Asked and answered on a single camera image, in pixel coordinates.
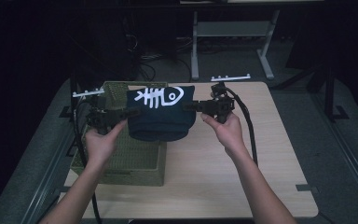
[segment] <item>cable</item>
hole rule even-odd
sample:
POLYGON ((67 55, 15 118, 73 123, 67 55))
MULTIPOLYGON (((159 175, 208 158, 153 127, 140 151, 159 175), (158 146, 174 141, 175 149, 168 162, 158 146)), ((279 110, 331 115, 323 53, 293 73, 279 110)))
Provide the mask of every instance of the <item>cable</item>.
POLYGON ((231 89, 225 87, 224 88, 226 91, 230 92, 233 96, 235 101, 237 101, 238 105, 240 106, 243 115, 245 116, 246 122, 248 123, 248 128, 249 128, 249 136, 251 139, 251 147, 252 147, 252 156, 254 159, 255 164, 258 166, 258 159, 257 159, 257 150, 255 147, 255 130, 253 127, 253 123, 251 121, 251 116, 249 114, 249 110, 248 107, 246 107, 246 105, 243 103, 243 101, 241 100, 241 98, 235 94, 234 91, 232 91, 231 89))
MULTIPOLYGON (((81 135, 80 135, 80 131, 79 131, 79 127, 78 127, 78 119, 77 119, 77 111, 80 108, 80 106, 82 104, 88 103, 89 101, 86 100, 81 100, 80 102, 77 104, 76 109, 73 112, 73 116, 74 116, 74 132, 75 132, 75 140, 76 140, 76 144, 77 144, 77 150, 79 152, 80 155, 80 159, 83 163, 84 168, 86 168, 87 165, 87 157, 86 157, 86 152, 85 152, 85 148, 83 146, 83 142, 81 139, 81 135)), ((95 196, 95 192, 92 194, 92 208, 94 209, 94 215, 95 215, 95 219, 97 220, 98 224, 102 224, 102 220, 100 217, 100 212, 98 211, 98 204, 97 204, 97 198, 95 196)))

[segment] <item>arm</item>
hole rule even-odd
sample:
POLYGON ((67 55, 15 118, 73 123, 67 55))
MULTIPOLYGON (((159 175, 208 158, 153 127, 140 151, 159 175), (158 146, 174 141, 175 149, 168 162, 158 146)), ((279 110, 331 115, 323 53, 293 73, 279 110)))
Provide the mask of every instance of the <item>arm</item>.
POLYGON ((79 223, 97 188, 110 156, 115 151, 118 134, 125 127, 121 121, 107 135, 100 135, 95 129, 86 133, 89 161, 74 185, 69 189, 54 209, 40 223, 79 223))
POLYGON ((214 129, 226 153, 233 160, 255 223, 296 223, 252 160, 243 143, 240 119, 230 113, 226 123, 221 124, 208 115, 201 114, 201 117, 214 129))

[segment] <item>white fish graphic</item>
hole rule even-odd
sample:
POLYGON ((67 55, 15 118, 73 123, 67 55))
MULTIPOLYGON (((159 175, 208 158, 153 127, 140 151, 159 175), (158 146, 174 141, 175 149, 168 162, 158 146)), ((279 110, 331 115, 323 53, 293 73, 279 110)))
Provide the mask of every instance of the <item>white fish graphic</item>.
POLYGON ((182 99, 185 92, 180 87, 173 87, 173 88, 179 90, 179 95, 176 96, 176 94, 174 92, 171 92, 168 95, 168 98, 170 98, 170 100, 172 100, 171 102, 166 102, 164 99, 165 88, 161 88, 160 90, 154 89, 154 88, 150 88, 150 89, 145 88, 145 92, 137 91, 138 96, 135 97, 134 100, 139 101, 140 99, 144 98, 145 105, 147 105, 147 101, 150 100, 150 104, 149 104, 150 108, 153 108, 153 107, 158 108, 159 107, 159 99, 161 101, 162 106, 175 105, 176 103, 178 103, 178 101, 180 99, 182 99))

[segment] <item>dark background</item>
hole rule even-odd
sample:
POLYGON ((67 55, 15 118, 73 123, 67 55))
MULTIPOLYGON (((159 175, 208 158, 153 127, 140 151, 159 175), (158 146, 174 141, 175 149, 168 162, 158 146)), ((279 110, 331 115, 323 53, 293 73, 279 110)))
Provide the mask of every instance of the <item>dark background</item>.
MULTIPOLYGON (((327 3, 307 13, 283 10, 274 38, 291 36, 296 40, 287 64, 290 67, 307 69, 315 63, 330 62, 336 77, 351 89, 358 104, 358 1, 327 3), (304 51, 313 53, 304 55, 304 51)), ((163 42, 164 53, 174 57, 169 51, 172 39, 185 35, 191 25, 191 13, 183 15, 139 14, 137 27, 130 29, 143 34, 146 44, 163 42), (161 30, 153 21, 159 21, 158 27, 166 22, 181 25, 161 30)), ((66 79, 76 74, 82 86, 89 88, 107 78, 136 77, 132 69, 137 55, 126 51, 123 34, 129 27, 122 27, 121 19, 109 14, 78 17, 58 10, 49 1, 0 1, 0 194, 66 79), (116 27, 120 32, 109 33, 106 27, 116 27), (106 44, 115 49, 114 54, 103 49, 106 44), (93 52, 98 59, 90 58, 85 51, 93 52)))

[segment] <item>hand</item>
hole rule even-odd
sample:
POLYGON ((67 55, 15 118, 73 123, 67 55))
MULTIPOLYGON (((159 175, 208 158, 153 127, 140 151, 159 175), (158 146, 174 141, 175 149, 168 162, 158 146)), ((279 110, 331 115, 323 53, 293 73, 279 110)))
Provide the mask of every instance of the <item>hand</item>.
POLYGON ((211 116, 201 114, 201 118, 205 123, 209 124, 216 132, 217 139, 226 148, 226 153, 233 158, 238 153, 245 152, 249 155, 242 138, 242 127, 240 119, 234 114, 229 113, 224 124, 217 122, 211 116))
POLYGON ((98 134, 96 129, 86 133, 86 149, 89 153, 88 164, 105 166, 110 156, 116 150, 116 140, 126 126, 127 120, 122 120, 107 135, 98 134))

